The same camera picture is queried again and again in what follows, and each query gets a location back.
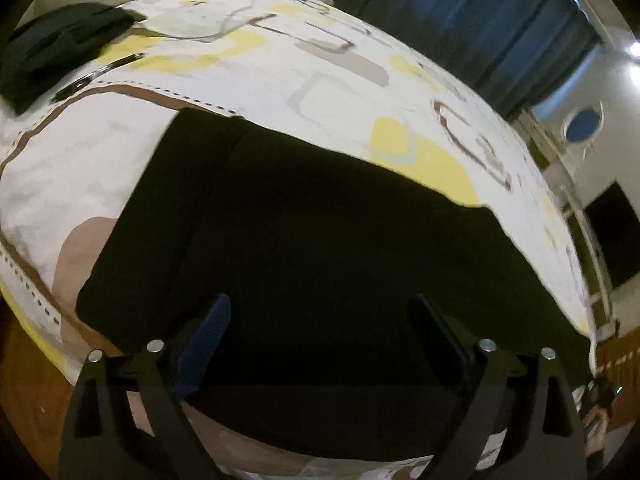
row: blue circle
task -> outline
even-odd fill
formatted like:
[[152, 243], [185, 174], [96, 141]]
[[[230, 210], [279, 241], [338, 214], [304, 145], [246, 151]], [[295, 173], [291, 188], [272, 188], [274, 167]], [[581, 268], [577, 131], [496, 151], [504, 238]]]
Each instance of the blue circle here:
[[593, 108], [578, 112], [566, 129], [566, 140], [583, 142], [589, 139], [600, 126], [600, 114]]

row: metal screw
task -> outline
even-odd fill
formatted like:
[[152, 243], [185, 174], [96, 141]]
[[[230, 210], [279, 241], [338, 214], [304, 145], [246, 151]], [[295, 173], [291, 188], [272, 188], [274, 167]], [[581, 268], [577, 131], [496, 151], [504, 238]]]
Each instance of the metal screw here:
[[478, 346], [485, 352], [495, 352], [498, 348], [493, 339], [481, 339]]
[[146, 349], [152, 354], [157, 354], [164, 348], [164, 342], [161, 339], [153, 339], [146, 344]]
[[102, 359], [102, 350], [93, 350], [89, 352], [87, 359], [89, 359], [89, 361], [92, 363], [97, 363], [100, 359]]
[[548, 361], [553, 361], [556, 358], [556, 351], [548, 346], [545, 346], [540, 353], [542, 354], [542, 357]]

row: wooden floor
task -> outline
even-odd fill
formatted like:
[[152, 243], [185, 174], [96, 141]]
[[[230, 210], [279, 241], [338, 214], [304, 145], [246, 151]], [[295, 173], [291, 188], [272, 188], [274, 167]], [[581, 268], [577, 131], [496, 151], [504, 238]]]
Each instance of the wooden floor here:
[[58, 477], [60, 440], [72, 391], [0, 297], [0, 408], [52, 479]]
[[604, 367], [603, 375], [622, 387], [609, 429], [640, 420], [640, 328], [600, 345], [596, 361]]

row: black mount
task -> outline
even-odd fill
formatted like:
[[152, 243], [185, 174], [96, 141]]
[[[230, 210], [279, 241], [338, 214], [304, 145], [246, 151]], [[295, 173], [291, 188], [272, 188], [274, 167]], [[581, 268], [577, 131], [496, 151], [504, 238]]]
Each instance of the black mount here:
[[[419, 480], [587, 478], [584, 429], [558, 358], [516, 355], [479, 341], [422, 296], [410, 300], [408, 313], [436, 374], [464, 393]], [[157, 340], [133, 356], [89, 354], [66, 416], [60, 480], [225, 477], [170, 393], [168, 352]], [[154, 436], [136, 428], [128, 391], [140, 393]], [[476, 471], [499, 417], [508, 425], [497, 461]]]

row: dark green fabric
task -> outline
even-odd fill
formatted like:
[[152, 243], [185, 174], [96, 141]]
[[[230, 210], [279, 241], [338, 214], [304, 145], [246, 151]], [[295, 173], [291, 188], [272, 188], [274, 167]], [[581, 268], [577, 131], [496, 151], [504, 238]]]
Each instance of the dark green fabric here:
[[429, 364], [438, 357], [424, 355], [407, 319], [416, 292], [502, 348], [553, 347], [571, 384], [589, 373], [588, 339], [489, 209], [245, 120], [184, 110], [82, 288], [78, 314], [137, 351], [220, 292], [231, 298], [231, 324], [188, 401], [234, 430], [316, 456], [434, 451], [458, 396], [438, 384]]
[[64, 76], [95, 59], [134, 19], [105, 4], [60, 7], [16, 30], [0, 57], [0, 95], [23, 113]]

